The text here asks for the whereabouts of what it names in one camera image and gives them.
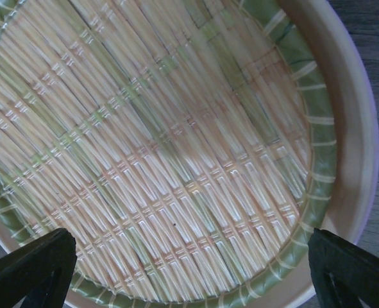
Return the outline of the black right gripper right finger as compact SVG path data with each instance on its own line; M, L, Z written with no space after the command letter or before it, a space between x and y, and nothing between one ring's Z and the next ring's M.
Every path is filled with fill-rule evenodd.
M308 242L310 276L321 307L379 307L379 258L328 230Z

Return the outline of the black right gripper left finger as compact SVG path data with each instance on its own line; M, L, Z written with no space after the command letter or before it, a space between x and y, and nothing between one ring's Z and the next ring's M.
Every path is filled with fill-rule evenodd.
M0 258L0 307L62 307L76 260L75 238L65 228Z

